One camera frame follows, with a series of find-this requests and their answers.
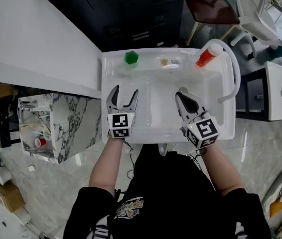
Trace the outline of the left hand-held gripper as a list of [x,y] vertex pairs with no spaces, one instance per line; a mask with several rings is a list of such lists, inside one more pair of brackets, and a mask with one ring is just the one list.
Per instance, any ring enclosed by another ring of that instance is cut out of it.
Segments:
[[123,105],[121,109],[117,107],[119,85],[116,85],[106,99],[108,110],[107,121],[110,127],[112,138],[126,138],[132,134],[136,121],[136,109],[139,99],[139,90],[136,89],[128,105]]

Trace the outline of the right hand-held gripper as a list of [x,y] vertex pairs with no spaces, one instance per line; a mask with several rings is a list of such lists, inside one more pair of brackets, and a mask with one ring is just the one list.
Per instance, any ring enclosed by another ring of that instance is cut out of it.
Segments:
[[220,135],[219,125],[216,118],[206,112],[203,101],[193,94],[177,92],[175,102],[184,121],[181,127],[184,136],[196,149],[212,145]]

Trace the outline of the green plastic cup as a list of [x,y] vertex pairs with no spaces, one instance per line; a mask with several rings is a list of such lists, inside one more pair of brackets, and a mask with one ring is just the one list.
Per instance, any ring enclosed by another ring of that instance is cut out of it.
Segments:
[[124,62],[129,68],[135,68],[138,64],[139,55],[135,51],[125,53]]

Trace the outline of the red bottle with white cap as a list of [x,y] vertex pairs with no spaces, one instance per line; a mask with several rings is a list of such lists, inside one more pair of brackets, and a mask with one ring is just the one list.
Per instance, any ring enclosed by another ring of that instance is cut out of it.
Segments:
[[215,57],[223,52],[223,47],[220,44],[212,43],[207,49],[203,51],[199,59],[196,61],[197,66],[204,67]]

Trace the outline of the person's left forearm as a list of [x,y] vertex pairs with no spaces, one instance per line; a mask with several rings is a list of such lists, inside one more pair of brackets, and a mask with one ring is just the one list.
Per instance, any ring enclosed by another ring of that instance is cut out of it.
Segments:
[[89,187],[100,188],[115,195],[115,186],[118,177],[122,156],[123,142],[119,138],[108,138],[108,141],[94,165],[90,178]]

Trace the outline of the person's right forearm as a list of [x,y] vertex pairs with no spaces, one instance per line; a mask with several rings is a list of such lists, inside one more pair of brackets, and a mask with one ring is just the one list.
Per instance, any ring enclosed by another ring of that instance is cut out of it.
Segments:
[[214,188],[222,196],[243,189],[238,171],[215,144],[206,148],[202,158]]

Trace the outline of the white ceramic sink basin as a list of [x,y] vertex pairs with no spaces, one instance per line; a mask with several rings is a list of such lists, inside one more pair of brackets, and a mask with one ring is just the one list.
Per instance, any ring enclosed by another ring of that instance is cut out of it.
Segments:
[[[199,97],[205,109],[217,120],[221,140],[235,135],[235,99],[218,103],[218,98],[229,95],[234,89],[234,72],[228,53],[223,52],[205,67],[196,63],[181,50],[196,53],[193,48],[146,48],[138,49],[138,64],[129,68],[124,62],[125,51],[102,54],[102,139],[107,140],[106,99],[110,91],[119,85],[117,105],[127,105],[136,89],[139,99],[136,122],[130,144],[185,142],[180,127],[175,94],[185,87],[190,94]],[[169,60],[162,66],[161,58]]]

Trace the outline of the marble pattern sink cabinet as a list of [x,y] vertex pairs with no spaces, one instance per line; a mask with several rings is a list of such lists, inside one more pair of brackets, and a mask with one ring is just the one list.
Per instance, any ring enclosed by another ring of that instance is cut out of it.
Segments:
[[[101,138],[101,101],[57,93],[19,98],[18,120],[24,154],[61,164]],[[36,138],[46,139],[37,148]]]

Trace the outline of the person's black printed shirt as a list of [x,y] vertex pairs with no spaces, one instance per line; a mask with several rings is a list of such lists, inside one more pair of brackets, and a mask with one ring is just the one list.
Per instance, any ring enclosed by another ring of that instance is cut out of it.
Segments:
[[145,144],[123,198],[79,190],[63,239],[272,239],[257,194],[222,196],[185,155]]

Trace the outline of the dark drawer cabinet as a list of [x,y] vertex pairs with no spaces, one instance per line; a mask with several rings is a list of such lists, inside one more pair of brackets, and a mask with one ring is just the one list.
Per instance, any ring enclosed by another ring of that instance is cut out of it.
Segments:
[[48,0],[102,52],[172,47],[184,0]]

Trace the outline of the brown seat chair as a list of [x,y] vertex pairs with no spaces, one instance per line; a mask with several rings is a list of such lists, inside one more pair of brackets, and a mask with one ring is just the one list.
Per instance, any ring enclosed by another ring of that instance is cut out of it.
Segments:
[[224,40],[240,24],[237,13],[228,0],[185,0],[194,19],[194,25],[185,44],[188,46],[199,24],[228,25],[228,30],[219,37]]

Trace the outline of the teal waste bin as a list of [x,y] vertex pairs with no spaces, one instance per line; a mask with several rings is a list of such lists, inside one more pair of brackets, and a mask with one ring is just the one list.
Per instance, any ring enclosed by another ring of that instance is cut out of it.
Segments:
[[271,58],[281,58],[282,57],[282,46],[278,46],[276,49],[271,50]]

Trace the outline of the white printed bag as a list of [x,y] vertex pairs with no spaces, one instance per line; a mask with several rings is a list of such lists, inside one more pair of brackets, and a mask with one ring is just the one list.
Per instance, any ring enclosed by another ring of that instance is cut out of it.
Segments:
[[262,207],[267,221],[282,210],[282,173],[265,194]]

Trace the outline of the small brown cardboard box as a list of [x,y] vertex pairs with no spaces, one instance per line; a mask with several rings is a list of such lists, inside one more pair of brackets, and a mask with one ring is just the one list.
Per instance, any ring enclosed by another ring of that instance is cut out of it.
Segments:
[[19,188],[11,181],[7,181],[4,185],[0,184],[0,204],[5,206],[10,213],[25,206]]

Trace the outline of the black metal washbasin frame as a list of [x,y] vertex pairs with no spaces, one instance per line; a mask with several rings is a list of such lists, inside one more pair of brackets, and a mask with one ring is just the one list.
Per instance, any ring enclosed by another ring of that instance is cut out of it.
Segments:
[[[264,108],[259,112],[253,112],[249,103],[248,84],[255,80],[261,80],[263,88]],[[242,100],[244,101],[244,108],[242,110],[236,109],[236,118],[269,122],[269,91],[266,69],[261,68],[257,71],[241,76],[240,89],[243,90]]]

